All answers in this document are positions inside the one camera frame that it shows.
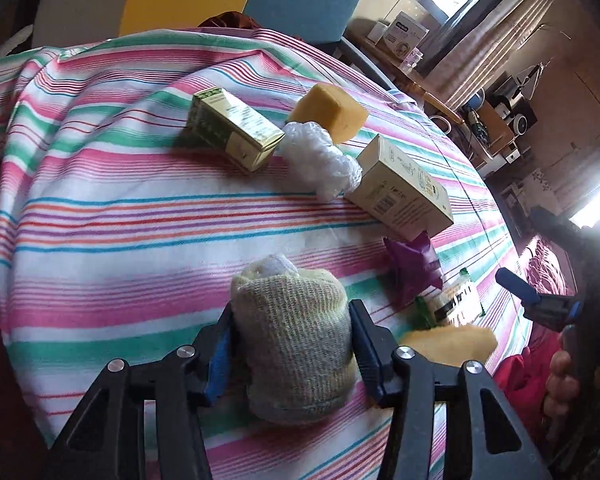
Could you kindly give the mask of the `wooden desk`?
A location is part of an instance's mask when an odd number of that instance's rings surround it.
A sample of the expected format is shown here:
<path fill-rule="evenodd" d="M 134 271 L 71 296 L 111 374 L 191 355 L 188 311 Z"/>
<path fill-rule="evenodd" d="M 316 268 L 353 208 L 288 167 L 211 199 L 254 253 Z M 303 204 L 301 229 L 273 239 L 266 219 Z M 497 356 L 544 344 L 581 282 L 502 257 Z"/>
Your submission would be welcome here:
<path fill-rule="evenodd" d="M 462 116 L 455 110 L 449 108 L 440 99 L 438 99 L 429 89 L 428 84 L 414 70 L 400 69 L 400 64 L 393 61 L 390 56 L 380 50 L 376 44 L 373 44 L 366 37 L 351 32 L 349 29 L 344 33 L 344 38 L 350 41 L 358 50 L 361 50 L 368 58 L 371 58 L 381 71 L 392 78 L 394 84 L 404 93 L 415 100 L 422 100 L 431 106 L 437 113 L 444 116 L 452 125 L 464 124 Z"/>

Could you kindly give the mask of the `cracker packet green edges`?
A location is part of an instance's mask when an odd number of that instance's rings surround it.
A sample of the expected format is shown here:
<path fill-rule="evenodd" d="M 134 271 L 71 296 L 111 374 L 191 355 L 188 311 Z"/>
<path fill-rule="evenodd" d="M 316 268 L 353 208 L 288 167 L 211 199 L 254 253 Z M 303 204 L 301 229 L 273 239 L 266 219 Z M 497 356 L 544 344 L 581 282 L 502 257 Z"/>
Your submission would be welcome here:
<path fill-rule="evenodd" d="M 466 268 L 442 289 L 432 288 L 415 299 L 419 323 L 425 328 L 463 326 L 486 315 L 477 286 Z"/>

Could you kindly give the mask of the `striped bed sheet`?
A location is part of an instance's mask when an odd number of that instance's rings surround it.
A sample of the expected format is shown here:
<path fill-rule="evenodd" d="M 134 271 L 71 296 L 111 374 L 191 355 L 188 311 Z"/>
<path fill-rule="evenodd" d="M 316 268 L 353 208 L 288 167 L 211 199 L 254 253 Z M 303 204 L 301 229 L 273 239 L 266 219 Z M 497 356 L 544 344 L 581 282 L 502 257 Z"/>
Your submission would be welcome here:
<path fill-rule="evenodd" d="M 282 124 L 314 84 L 340 86 L 366 123 L 344 151 L 384 136 L 448 191 L 434 239 L 448 278 L 467 270 L 498 348 L 531 325 L 495 283 L 518 256 L 494 198 L 417 105 L 299 40 L 265 29 L 154 30 L 0 61 L 0 478 L 32 479 L 111 359 L 162 358 L 214 322 L 230 280 L 272 252 L 324 268 L 373 319 L 403 334 L 382 225 L 318 202 L 283 159 L 247 174 L 184 127 L 194 93 L 221 87 Z"/>

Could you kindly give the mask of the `cluttered shelf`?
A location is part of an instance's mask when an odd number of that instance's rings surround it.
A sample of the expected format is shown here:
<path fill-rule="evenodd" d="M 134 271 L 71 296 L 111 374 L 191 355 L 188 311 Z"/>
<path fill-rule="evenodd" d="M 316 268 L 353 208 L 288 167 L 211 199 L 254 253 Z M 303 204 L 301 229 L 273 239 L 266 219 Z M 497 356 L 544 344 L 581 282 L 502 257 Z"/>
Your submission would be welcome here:
<path fill-rule="evenodd" d="M 460 109 L 470 138 L 477 146 L 469 159 L 486 178 L 513 165 L 528 148 L 520 142 L 538 118 L 531 100 L 550 62 L 530 65 L 516 74 L 501 73 L 486 89 L 479 89 Z"/>

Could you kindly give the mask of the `yellow sponge cube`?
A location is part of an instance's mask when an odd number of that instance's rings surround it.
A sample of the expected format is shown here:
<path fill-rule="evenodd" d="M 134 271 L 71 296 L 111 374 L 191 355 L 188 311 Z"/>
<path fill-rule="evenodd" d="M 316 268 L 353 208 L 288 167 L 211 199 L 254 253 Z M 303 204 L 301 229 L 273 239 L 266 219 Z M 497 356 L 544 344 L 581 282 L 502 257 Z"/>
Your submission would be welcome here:
<path fill-rule="evenodd" d="M 368 111 L 343 89 L 316 84 L 298 101 L 286 122 L 316 122 L 332 138 L 333 144 L 353 139 L 364 127 Z"/>

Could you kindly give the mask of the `white cream carton box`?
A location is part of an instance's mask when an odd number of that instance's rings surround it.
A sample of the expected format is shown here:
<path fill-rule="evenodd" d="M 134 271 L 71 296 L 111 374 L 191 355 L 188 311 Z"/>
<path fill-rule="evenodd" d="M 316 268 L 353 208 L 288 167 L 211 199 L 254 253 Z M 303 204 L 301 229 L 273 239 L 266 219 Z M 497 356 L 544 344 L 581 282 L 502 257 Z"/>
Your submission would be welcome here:
<path fill-rule="evenodd" d="M 434 237 L 454 224 L 445 187 L 383 136 L 375 136 L 356 161 L 362 179 L 347 199 L 394 234 Z"/>

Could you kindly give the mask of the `tall yellow sponge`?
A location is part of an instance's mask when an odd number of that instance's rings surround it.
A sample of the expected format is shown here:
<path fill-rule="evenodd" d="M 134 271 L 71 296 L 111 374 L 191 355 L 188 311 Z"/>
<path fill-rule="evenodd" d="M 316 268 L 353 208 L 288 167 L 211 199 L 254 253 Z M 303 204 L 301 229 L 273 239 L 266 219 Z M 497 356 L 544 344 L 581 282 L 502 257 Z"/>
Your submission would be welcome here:
<path fill-rule="evenodd" d="M 414 349 L 430 362 L 460 367 L 470 360 L 484 364 L 498 348 L 498 341 L 490 328 L 445 325 L 408 332 L 400 345 Z"/>

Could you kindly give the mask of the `green yellow small box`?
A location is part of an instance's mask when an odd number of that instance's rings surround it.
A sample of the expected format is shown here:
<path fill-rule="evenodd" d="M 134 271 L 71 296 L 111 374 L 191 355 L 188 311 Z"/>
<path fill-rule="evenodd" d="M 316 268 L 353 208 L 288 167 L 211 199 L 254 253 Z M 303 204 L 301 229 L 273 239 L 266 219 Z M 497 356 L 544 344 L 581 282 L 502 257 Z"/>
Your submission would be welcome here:
<path fill-rule="evenodd" d="M 193 94 L 186 129 L 248 172 L 265 165 L 285 136 L 268 118 L 219 87 Z"/>

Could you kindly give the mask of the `beige knit sock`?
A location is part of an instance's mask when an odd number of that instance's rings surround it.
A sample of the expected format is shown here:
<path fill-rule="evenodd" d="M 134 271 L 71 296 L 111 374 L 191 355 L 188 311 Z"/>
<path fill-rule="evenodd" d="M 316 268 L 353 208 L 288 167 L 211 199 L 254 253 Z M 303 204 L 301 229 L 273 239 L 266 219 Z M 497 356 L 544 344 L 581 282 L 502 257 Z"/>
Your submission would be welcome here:
<path fill-rule="evenodd" d="M 234 276 L 230 307 L 250 370 L 253 414 L 301 426 L 343 408 L 356 363 L 348 296 L 329 271 L 269 255 Z"/>

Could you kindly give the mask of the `curtain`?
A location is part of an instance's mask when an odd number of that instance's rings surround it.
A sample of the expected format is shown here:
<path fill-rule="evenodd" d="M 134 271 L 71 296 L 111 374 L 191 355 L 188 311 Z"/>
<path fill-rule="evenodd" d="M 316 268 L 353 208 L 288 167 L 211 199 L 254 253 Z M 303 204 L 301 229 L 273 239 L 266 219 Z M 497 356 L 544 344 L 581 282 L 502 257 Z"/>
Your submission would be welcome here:
<path fill-rule="evenodd" d="M 457 108 L 521 48 L 554 0 L 501 0 L 442 59 L 425 81 L 449 107 Z"/>

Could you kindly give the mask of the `red garment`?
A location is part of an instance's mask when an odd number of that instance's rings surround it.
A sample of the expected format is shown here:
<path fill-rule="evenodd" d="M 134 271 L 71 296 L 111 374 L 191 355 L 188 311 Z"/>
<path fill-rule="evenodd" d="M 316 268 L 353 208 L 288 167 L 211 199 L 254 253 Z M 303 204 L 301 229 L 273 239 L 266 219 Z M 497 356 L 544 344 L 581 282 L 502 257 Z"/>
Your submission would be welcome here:
<path fill-rule="evenodd" d="M 550 360 L 561 348 L 558 333 L 535 327 L 528 346 L 521 354 L 501 362 L 494 374 L 494 382 L 503 390 L 533 441 L 545 436 L 546 381 Z"/>

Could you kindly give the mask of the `purple packet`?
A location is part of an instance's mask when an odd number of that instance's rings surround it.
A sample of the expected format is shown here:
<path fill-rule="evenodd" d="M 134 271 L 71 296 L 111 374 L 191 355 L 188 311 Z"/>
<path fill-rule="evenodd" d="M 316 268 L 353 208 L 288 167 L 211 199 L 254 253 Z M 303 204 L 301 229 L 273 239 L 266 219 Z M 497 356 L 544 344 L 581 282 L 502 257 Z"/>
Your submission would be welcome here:
<path fill-rule="evenodd" d="M 429 287 L 443 288 L 443 272 L 434 245 L 426 231 L 410 242 L 384 238 L 396 276 L 396 305 L 406 307 Z"/>

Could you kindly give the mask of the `white box on desk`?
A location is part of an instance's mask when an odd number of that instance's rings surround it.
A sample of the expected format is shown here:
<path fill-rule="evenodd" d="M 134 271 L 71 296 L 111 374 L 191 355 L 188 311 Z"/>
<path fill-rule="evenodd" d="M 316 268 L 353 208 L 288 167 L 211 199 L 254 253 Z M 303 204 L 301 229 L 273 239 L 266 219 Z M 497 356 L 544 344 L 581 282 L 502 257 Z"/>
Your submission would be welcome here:
<path fill-rule="evenodd" d="M 428 29 L 400 11 L 378 41 L 378 47 L 399 61 L 409 55 L 428 34 Z"/>

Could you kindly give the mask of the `dark red cloth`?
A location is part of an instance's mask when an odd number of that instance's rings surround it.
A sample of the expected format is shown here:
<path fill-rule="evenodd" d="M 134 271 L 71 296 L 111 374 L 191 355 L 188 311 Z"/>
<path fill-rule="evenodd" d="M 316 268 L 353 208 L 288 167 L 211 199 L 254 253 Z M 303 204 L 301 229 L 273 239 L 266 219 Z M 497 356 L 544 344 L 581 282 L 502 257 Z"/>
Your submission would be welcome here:
<path fill-rule="evenodd" d="M 200 24 L 201 28 L 236 28 L 236 29 L 257 29 L 258 24 L 250 16 L 238 11 L 227 11 L 221 14 L 207 18 Z"/>

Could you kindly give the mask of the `white plastic wrapped ball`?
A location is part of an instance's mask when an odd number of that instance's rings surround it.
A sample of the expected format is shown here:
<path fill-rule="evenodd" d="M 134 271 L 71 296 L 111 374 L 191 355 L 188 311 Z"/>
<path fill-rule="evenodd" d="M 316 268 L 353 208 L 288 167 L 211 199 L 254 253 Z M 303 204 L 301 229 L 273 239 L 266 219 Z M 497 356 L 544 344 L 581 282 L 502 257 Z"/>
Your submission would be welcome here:
<path fill-rule="evenodd" d="M 361 184 L 363 170 L 358 161 L 337 148 L 317 122 L 288 122 L 283 133 L 279 155 L 320 202 L 352 193 Z"/>

